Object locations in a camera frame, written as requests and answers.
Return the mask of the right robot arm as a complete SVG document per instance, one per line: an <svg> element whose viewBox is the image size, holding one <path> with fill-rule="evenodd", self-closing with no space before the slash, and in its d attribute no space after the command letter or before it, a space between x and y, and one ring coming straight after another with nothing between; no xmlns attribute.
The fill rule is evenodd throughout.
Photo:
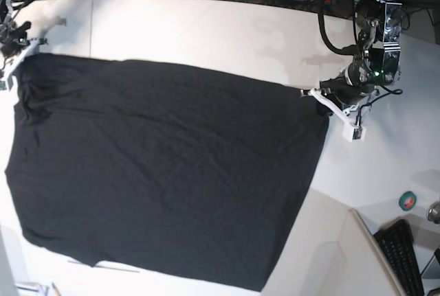
<svg viewBox="0 0 440 296"><path fill-rule="evenodd" d="M40 33L29 37L32 23L29 21L18 25L16 18L19 12L35 0L1 0L1 90L12 89L12 74L23 60L47 44L47 39Z"/></svg>

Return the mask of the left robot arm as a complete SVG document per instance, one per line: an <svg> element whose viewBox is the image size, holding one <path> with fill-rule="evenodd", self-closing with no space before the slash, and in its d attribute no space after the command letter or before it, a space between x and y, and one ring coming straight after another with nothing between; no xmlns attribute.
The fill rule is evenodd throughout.
<svg viewBox="0 0 440 296"><path fill-rule="evenodd" d="M403 93L390 88L400 75L403 0L351 0L355 42L343 48L337 48L327 35L325 2L319 0L318 6L321 38L331 52L350 56L352 62L336 78L323 80L302 94L315 98L324 114L343 122L342 134L347 141L363 140L364 113L382 98Z"/></svg>

